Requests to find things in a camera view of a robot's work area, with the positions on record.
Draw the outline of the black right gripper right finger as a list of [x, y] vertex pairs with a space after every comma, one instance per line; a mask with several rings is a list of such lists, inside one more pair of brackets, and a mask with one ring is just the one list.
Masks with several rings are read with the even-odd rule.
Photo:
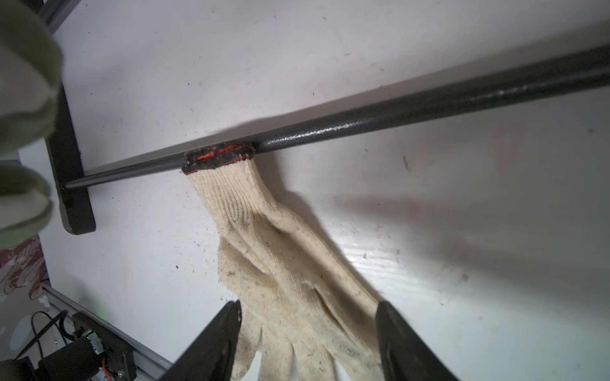
[[379, 303], [375, 323], [386, 381], [458, 380], [390, 302]]

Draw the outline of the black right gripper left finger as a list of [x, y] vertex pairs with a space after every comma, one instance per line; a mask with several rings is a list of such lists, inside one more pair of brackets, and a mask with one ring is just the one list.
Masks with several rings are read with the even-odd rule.
[[228, 302], [160, 380], [230, 380], [241, 321], [241, 303]]

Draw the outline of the beige glove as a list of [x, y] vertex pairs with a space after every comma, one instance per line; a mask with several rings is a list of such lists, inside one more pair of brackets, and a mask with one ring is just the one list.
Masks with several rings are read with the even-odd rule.
[[[20, 1], [1, 3], [1, 154], [55, 129], [63, 53], [44, 22]], [[1, 163], [1, 248], [38, 234], [52, 214], [51, 190], [35, 171]]]

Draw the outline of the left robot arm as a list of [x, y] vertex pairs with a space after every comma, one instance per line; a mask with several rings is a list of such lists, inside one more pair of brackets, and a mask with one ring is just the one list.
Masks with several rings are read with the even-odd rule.
[[[34, 365], [25, 353], [56, 328], [64, 347]], [[2, 380], [135, 380], [134, 348], [126, 339], [84, 312], [61, 311], [13, 359], [1, 363]]]

